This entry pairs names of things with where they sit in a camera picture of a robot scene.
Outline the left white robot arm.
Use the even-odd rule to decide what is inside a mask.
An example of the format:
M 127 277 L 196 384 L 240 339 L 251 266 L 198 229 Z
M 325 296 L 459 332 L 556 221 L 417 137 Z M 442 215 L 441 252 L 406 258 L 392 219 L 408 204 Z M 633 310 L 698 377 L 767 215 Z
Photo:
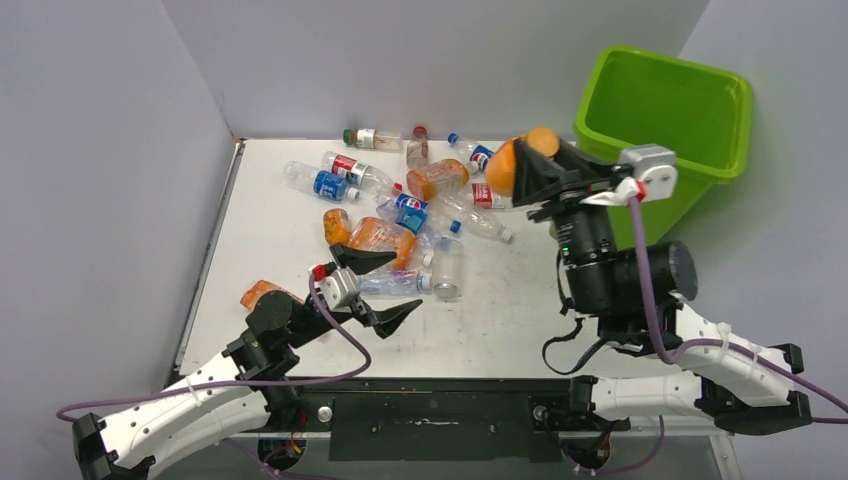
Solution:
M 412 300 L 376 311 L 363 300 L 360 276 L 391 263 L 395 251 L 362 251 L 342 243 L 329 251 L 331 261 L 310 270 L 305 299 L 275 285 L 249 290 L 243 298 L 245 330 L 176 383 L 148 396 L 61 408 L 56 416 L 71 425 L 82 477 L 152 479 L 235 434 L 266 425 L 286 430 L 297 420 L 298 388 L 365 372 L 372 357 L 343 323 L 354 320 L 385 339 L 421 303 Z M 297 349 L 330 331 L 362 355 L 362 364 L 335 376 L 290 378 L 300 362 Z

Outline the clear bottle silver base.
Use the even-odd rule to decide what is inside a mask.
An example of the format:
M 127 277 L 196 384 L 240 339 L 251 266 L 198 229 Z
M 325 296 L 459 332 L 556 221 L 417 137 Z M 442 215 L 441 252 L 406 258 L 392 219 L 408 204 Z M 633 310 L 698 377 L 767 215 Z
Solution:
M 443 301 L 457 300 L 462 293 L 465 251 L 463 244 L 442 238 L 434 248 L 432 261 L 432 291 Z

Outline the orange bottle brown cap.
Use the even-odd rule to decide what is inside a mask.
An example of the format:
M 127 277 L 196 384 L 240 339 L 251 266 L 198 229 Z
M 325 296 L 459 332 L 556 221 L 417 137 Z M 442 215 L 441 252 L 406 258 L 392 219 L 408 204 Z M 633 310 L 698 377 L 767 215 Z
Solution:
M 553 158 L 560 150 L 560 136 L 549 127 L 535 127 L 525 134 L 505 142 L 490 158 L 485 169 L 485 179 L 491 190 L 501 196 L 511 197 L 516 178 L 516 141 L 523 142 L 544 158 Z

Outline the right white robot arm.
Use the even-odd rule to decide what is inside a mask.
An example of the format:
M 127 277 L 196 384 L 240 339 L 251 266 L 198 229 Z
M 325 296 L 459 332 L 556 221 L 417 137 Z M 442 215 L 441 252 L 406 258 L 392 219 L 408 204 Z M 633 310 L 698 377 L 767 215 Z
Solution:
M 730 325 L 697 314 L 694 260 L 685 244 L 649 244 L 641 207 L 667 200 L 678 171 L 658 145 L 624 149 L 606 163 L 561 138 L 545 149 L 529 138 L 508 146 L 515 160 L 512 200 L 533 222 L 550 222 L 565 312 L 597 322 L 597 346 L 657 359 L 667 375 L 600 378 L 571 374 L 569 421 L 590 428 L 635 416 L 704 418 L 729 433 L 764 436 L 810 425 L 799 390 L 801 350 L 764 347 Z

